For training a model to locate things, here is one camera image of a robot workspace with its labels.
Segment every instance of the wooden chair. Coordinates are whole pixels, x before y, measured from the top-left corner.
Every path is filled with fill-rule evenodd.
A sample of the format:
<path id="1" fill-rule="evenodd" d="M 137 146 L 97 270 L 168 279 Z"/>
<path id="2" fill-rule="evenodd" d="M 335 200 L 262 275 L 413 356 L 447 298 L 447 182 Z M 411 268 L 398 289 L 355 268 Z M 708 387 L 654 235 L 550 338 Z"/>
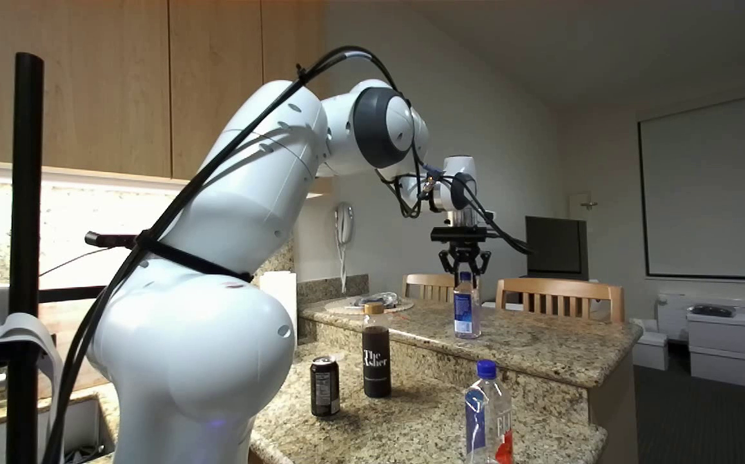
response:
<path id="1" fill-rule="evenodd" d="M 403 279 L 403 298 L 452 301 L 452 295 L 453 295 L 452 274 L 408 274 Z"/>
<path id="2" fill-rule="evenodd" d="M 518 295 L 524 312 L 625 323 L 625 292 L 610 284 L 563 279 L 501 279 L 494 307 Z"/>

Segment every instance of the plastic bottle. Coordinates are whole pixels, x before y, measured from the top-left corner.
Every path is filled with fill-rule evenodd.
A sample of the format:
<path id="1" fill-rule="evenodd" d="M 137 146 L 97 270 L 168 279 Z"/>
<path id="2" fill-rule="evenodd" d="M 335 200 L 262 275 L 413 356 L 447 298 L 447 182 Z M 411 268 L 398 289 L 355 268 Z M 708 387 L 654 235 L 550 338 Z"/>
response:
<path id="1" fill-rule="evenodd" d="M 463 395 L 469 464 L 514 464 L 510 400 L 501 388 L 497 364 L 483 357 L 475 364 L 478 382 Z"/>
<path id="2" fill-rule="evenodd" d="M 453 332 L 460 338 L 479 338 L 479 293 L 472 274 L 461 270 L 453 289 Z"/>
<path id="3" fill-rule="evenodd" d="M 364 303 L 364 391 L 369 397 L 393 395 L 389 328 L 382 303 Z"/>

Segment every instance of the monitor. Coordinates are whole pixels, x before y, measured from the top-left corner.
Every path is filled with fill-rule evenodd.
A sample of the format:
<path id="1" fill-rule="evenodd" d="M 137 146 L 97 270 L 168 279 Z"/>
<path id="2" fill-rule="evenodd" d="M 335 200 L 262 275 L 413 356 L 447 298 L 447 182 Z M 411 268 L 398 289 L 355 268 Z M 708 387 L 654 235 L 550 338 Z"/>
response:
<path id="1" fill-rule="evenodd" d="M 585 221 L 525 216 L 525 274 L 588 280 Z"/>

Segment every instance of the black can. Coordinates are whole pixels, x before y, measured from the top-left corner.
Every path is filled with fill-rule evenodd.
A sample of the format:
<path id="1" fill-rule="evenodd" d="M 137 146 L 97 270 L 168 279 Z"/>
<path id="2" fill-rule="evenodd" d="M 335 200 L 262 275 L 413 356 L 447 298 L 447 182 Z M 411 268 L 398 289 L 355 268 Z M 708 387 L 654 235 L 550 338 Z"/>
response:
<path id="1" fill-rule="evenodd" d="M 311 360 L 311 415 L 331 418 L 341 411 L 341 365 L 331 356 Z"/>

